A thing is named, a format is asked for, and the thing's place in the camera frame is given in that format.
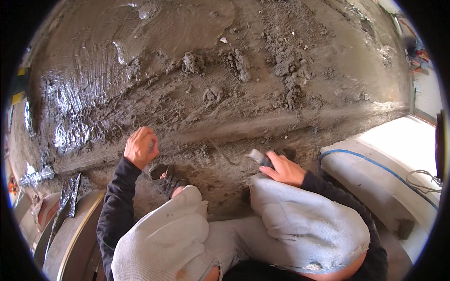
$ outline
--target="trowel handle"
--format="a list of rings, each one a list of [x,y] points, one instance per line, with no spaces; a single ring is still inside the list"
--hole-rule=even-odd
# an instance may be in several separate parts
[[[259,162],[259,165],[260,166],[271,167],[272,169],[275,170],[275,168],[274,168],[274,166],[272,164],[272,161],[270,161],[270,159],[266,155],[264,155],[264,158]]]

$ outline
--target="hand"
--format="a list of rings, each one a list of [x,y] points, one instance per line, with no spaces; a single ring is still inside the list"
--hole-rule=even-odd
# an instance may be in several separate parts
[[[150,142],[153,143],[153,146],[149,151]],[[158,154],[158,138],[155,133],[149,127],[140,127],[126,141],[123,157],[142,170]]]
[[[285,183],[296,187],[300,187],[302,185],[306,174],[304,169],[290,161],[284,155],[278,156],[273,151],[268,151],[266,155],[270,161],[272,161],[275,170],[271,167],[259,166],[259,170],[261,172],[280,183]]]

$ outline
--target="foot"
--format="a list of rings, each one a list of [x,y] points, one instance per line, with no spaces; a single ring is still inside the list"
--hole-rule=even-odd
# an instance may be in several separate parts
[[[162,175],[159,177],[160,179],[165,178],[166,177],[166,172],[162,173]],[[180,193],[183,188],[185,188],[186,186],[179,186],[179,187],[175,187],[173,189],[172,195],[170,196],[170,198],[172,199],[173,197],[175,197],[178,193]]]

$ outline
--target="left hand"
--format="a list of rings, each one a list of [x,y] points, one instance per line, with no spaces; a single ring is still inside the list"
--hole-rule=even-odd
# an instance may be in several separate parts
[[[149,127],[140,127],[126,141],[123,157],[142,170],[158,155],[158,138],[155,133]]]

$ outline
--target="wet cement plaster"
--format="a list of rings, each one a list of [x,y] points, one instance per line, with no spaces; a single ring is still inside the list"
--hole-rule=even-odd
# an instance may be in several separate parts
[[[292,147],[317,171],[320,147],[408,111],[404,52],[372,0],[62,1],[24,64],[13,171],[55,172],[26,187],[32,197],[79,172],[105,189],[126,139],[145,125],[160,138],[154,164],[174,164],[199,187],[211,219],[247,213],[241,194],[258,170],[242,155],[252,148]],[[148,168],[136,219],[164,202]]]

